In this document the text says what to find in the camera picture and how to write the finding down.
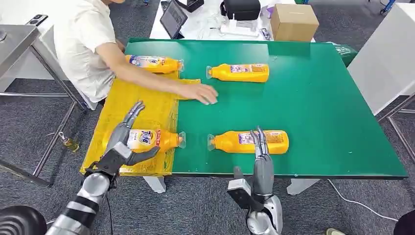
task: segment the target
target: cable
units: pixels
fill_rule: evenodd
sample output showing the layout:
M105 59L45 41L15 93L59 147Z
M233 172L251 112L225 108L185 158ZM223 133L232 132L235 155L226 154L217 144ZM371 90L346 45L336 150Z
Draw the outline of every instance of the cable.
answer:
M327 179L327 180L328 180L328 182L329 182L329 183L333 186L334 190L336 190L337 194L338 194L338 195L339 195L339 196L340 196L343 200L345 200L345 201L347 201L347 202L351 202L351 203L358 204L358 205L360 205L360 206L362 206L362 207L365 207L366 209L368 209L369 211L371 211L371 212L375 213L375 215L377 215L377 216L379 216L379 217L382 217L382 218L384 218L384 219L390 219L390 220L393 220L393 221L398 222L398 220L397 220L397 219L390 218L390 217L387 217L387 216L384 216L384 215L381 215L381 214L377 213L376 211L374 211L372 208L370 208L370 207L366 206L365 204L362 204L362 203L360 203L360 202L356 202L356 201L352 201L352 200L347 200L347 199L345 199L345 198L344 198L344 197L340 194L340 192L337 190L336 186L334 186L333 182L331 182L331 180L329 180L329 179Z
M113 216L111 215L111 207L110 207L110 201L108 200L108 193L105 194L105 199L107 199L108 211L110 212L111 235L113 235L114 234L114 232L113 232Z

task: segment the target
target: human hand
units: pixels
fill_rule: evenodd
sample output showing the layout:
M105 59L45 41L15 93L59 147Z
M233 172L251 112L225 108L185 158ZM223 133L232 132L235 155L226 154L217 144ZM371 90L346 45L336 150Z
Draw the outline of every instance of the human hand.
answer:
M188 99L196 99L205 105L218 102L216 99L218 92L212 86L205 84L180 84L176 94Z

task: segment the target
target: floor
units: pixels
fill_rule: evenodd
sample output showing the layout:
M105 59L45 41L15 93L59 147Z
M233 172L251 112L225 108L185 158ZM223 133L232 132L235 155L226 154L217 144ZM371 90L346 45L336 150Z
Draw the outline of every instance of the floor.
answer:
M373 0L311 0L320 21L317 41L348 44L359 50L383 16ZM127 0L111 6L117 36L126 42L129 36L148 37L158 2L143 6ZM16 79L10 92L51 92L59 87L53 81ZM70 105L67 98L0 97L0 158L33 171L46 143ZM24 204L38 209L47 220L56 218L79 190L79 167L88 149L100 108L83 113L78 109L69 119L66 133L77 139L77 153L57 144L41 177L52 180L50 188L41 188L7 172L0 172L0 208ZM396 121L415 148L415 116L398 114ZM389 217L399 218L413 210L415 202L415 166L391 125L381 126L405 165L410 178L403 181L336 180L340 192ZM226 193L228 179L167 177L167 192L154 193L142 178L122 177L118 189L110 192L114 234L141 235L248 235L245 212ZM275 180L274 193L283 205L284 235L322 235L334 227L349 235L392 234L394 222L381 219L368 210L342 201L327 181L319 181L305 192L290 196L287 179ZM93 234L110 234L108 208L101 215Z

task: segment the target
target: green tabletop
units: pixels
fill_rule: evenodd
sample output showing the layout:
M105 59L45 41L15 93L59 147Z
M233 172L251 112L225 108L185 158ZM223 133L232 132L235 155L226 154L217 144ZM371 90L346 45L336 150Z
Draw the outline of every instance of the green tabletop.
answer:
M126 54L184 60L181 78L202 79L219 93L218 103L180 101L173 174L232 174L235 165L252 174L253 154L207 150L207 135L260 125L284 130L290 147L272 155L275 175L299 178L407 177L332 44L300 42L130 39ZM267 63L266 83L206 79L206 66Z

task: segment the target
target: yellow plastic bag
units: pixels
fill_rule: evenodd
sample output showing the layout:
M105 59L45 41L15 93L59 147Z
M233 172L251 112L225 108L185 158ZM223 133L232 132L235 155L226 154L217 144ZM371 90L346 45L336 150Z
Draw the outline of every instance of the yellow plastic bag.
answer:
M171 79L179 79L178 72L164 74ZM200 80L181 79L184 83L200 83ZM92 162L99 161L104 154L103 141L115 126L120 123L133 104L142 100L145 109L140 112L132 129L162 129L176 133L179 103L183 99L175 94L152 91L132 83L115 79L99 116L91 144L88 148L80 172L85 173ZM123 176L163 176L169 175L173 166L174 149L166 153L159 152L155 157L134 166L123 166Z

